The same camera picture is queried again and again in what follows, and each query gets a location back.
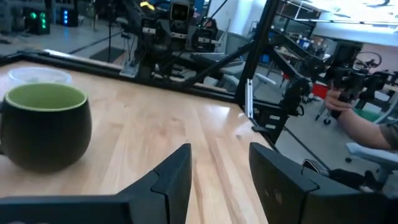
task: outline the person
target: person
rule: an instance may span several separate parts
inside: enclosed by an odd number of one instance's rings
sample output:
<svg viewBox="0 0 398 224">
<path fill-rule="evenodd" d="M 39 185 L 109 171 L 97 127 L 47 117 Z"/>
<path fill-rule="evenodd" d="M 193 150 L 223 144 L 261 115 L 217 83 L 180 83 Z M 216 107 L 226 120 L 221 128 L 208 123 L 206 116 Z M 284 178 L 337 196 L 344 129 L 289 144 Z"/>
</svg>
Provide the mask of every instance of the person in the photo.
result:
<svg viewBox="0 0 398 224">
<path fill-rule="evenodd" d="M 372 149 L 398 151 L 398 122 L 374 124 L 352 110 L 352 104 L 338 100 L 341 92 L 332 88 L 325 98 L 326 108 L 340 111 L 338 124 L 356 143 Z"/>
</svg>

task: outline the wooden tabletop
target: wooden tabletop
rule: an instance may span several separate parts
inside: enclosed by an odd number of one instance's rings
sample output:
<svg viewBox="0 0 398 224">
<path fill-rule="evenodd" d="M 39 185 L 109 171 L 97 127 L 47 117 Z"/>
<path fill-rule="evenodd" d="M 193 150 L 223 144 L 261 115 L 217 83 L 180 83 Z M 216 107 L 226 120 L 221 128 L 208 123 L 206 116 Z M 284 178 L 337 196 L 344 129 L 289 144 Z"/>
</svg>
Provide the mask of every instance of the wooden tabletop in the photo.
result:
<svg viewBox="0 0 398 224">
<path fill-rule="evenodd" d="M 12 87 L 0 67 L 0 96 Z M 249 143 L 268 143 L 229 103 L 67 71 L 87 92 L 93 135 L 71 167 L 39 175 L 0 156 L 0 197 L 115 194 L 145 175 L 183 143 L 192 144 L 187 223 L 267 223 L 249 170 Z"/>
</svg>

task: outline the green mug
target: green mug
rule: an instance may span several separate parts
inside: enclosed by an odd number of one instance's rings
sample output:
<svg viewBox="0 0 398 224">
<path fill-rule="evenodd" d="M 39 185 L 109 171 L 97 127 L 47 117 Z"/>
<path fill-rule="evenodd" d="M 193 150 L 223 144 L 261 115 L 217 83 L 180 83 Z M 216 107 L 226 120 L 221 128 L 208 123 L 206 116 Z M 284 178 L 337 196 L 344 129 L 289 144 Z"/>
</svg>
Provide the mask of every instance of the green mug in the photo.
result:
<svg viewBox="0 0 398 224">
<path fill-rule="evenodd" d="M 61 170 L 79 160 L 90 143 L 87 95 L 69 85 L 17 86 L 6 93 L 0 114 L 1 150 L 27 170 Z"/>
</svg>

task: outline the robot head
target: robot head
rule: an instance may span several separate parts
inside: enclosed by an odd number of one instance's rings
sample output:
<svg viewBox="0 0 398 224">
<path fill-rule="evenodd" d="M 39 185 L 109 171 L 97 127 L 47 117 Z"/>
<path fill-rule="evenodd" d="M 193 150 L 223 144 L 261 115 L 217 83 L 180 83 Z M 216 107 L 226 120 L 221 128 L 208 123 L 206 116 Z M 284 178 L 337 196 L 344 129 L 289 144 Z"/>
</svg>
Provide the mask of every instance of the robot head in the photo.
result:
<svg viewBox="0 0 398 224">
<path fill-rule="evenodd" d="M 187 22 L 193 16 L 193 6 L 189 0 L 171 0 L 170 20 Z"/>
</svg>

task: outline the plastic container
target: plastic container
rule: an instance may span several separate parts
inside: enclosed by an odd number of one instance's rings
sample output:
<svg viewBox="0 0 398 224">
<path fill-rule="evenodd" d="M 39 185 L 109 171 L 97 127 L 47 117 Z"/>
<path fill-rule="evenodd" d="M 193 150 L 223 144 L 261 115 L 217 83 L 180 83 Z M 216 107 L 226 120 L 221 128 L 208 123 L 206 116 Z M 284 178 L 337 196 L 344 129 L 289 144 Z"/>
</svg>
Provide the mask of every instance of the plastic container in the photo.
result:
<svg viewBox="0 0 398 224">
<path fill-rule="evenodd" d="M 29 83 L 72 83 L 72 77 L 68 73 L 52 68 L 15 68 L 8 72 L 8 76 L 15 86 Z"/>
</svg>

